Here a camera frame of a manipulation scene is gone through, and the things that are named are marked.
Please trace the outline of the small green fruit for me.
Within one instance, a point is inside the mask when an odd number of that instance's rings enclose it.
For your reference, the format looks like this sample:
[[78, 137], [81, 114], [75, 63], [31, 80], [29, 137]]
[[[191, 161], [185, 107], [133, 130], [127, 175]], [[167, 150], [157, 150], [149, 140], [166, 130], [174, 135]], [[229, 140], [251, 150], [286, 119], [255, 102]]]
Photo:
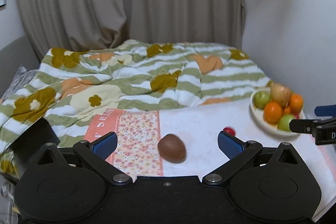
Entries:
[[292, 120], [295, 120], [295, 116], [293, 114], [284, 114], [277, 125], [277, 128], [282, 131], [291, 132], [289, 125]]

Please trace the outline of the medium orange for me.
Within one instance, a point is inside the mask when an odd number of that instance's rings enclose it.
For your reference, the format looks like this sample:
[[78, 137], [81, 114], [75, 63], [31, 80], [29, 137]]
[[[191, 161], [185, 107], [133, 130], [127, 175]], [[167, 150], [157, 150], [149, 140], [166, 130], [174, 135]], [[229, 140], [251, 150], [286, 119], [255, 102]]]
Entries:
[[303, 97], [300, 94], [295, 93], [291, 95], [289, 106], [293, 114], [299, 114], [303, 108], [303, 105]]

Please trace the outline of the large orange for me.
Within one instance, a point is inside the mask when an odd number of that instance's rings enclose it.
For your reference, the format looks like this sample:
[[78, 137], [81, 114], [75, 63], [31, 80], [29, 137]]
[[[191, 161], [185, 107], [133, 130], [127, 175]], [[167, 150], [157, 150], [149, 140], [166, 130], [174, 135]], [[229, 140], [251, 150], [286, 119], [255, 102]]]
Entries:
[[264, 107], [263, 118], [270, 124], [277, 124], [282, 117], [282, 107], [276, 102], [269, 102]]

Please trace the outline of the reddish wrinkled apple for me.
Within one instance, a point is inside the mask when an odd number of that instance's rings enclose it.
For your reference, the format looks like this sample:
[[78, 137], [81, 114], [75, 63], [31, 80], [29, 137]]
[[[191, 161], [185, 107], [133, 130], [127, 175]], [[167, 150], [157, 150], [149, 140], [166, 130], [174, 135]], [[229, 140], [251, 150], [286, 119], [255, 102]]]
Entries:
[[291, 98], [291, 90], [279, 83], [273, 83], [270, 87], [271, 100], [278, 103], [280, 106], [285, 107]]

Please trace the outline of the small mandarin orange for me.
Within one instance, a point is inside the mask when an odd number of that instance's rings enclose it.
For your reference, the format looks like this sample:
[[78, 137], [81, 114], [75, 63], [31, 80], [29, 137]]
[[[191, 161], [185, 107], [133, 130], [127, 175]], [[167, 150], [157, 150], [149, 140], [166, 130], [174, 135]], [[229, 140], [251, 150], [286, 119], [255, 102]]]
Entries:
[[290, 106], [284, 107], [283, 110], [282, 110], [282, 114], [283, 115], [291, 114], [291, 108], [290, 108]]

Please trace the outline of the cream yellow bowl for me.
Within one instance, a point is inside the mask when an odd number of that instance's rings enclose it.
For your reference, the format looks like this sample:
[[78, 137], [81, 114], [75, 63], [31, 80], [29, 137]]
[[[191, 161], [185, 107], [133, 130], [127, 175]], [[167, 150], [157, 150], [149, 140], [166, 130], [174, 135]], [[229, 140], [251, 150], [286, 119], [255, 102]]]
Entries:
[[271, 135], [275, 138], [285, 138], [285, 139], [298, 138], [299, 133], [280, 130], [277, 128], [276, 124], [269, 124], [264, 120], [263, 111], [261, 109], [258, 109], [254, 104], [254, 96], [258, 92], [269, 93], [270, 88], [269, 87], [257, 88], [250, 96], [249, 109], [251, 117], [256, 123], [256, 125], [259, 126], [266, 134]]

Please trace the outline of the pink floral towel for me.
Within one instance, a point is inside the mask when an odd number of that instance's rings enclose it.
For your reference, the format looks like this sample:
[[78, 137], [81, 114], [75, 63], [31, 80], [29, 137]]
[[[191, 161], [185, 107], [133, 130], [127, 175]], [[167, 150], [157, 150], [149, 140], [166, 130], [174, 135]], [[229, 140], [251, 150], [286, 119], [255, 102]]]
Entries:
[[[108, 132], [117, 134], [116, 151], [109, 163], [132, 178], [138, 176], [203, 177], [228, 159], [218, 147], [218, 134], [225, 127], [242, 141], [255, 140], [265, 147], [291, 143], [317, 180], [322, 198], [314, 219], [335, 204], [335, 153], [330, 145], [317, 146], [307, 134], [272, 135], [252, 118], [249, 100], [160, 111], [108, 109], [95, 116], [85, 139], [94, 141]], [[162, 159], [158, 142], [167, 134], [178, 136], [186, 147], [186, 159], [173, 164]]]

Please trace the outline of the green apple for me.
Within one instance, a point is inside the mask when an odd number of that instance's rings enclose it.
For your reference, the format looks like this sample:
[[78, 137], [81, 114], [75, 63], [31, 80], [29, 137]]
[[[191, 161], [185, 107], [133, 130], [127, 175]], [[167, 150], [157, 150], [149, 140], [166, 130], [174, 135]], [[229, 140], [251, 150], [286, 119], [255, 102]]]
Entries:
[[270, 102], [270, 93], [268, 91], [259, 91], [253, 97], [256, 108], [264, 110], [265, 106]]

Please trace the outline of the black box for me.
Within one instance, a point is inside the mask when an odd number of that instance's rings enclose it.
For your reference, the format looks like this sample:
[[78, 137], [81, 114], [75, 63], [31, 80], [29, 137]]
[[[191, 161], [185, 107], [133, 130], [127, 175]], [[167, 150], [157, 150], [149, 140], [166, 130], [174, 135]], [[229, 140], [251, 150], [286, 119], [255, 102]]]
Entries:
[[46, 143], [58, 145], [60, 140], [49, 122], [45, 118], [39, 118], [11, 143], [9, 149], [15, 155], [26, 158], [33, 155]]

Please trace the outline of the brown kiwi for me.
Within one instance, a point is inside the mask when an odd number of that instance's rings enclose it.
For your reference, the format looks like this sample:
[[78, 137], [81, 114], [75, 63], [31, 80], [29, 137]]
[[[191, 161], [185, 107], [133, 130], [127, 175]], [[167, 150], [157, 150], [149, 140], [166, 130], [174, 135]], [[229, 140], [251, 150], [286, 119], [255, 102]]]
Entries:
[[183, 141], [174, 134], [167, 134], [158, 142], [161, 158], [171, 163], [181, 163], [186, 159], [186, 147]]

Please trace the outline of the green striped floral blanket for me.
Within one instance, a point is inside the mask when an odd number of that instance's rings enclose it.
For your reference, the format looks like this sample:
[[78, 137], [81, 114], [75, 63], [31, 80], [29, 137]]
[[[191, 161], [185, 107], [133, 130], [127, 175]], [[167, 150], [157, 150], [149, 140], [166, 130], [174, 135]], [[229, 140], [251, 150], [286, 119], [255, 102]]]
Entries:
[[131, 176], [161, 176], [150, 111], [237, 101], [270, 78], [233, 47], [217, 43], [147, 44], [127, 40], [113, 49], [72, 52], [51, 48], [39, 69], [20, 67], [1, 98], [1, 172], [18, 175], [9, 146], [45, 118], [61, 147], [84, 138], [107, 109], [136, 111], [121, 120], [125, 144], [114, 163]]

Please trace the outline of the grey sofa backrest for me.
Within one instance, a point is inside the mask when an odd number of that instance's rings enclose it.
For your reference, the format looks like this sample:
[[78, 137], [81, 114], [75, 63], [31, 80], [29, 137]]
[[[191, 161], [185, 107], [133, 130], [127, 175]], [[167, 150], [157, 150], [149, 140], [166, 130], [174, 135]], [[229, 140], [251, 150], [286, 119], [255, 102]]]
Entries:
[[15, 72], [20, 65], [26, 69], [37, 69], [40, 61], [28, 38], [22, 36], [1, 49], [1, 95], [11, 84]]

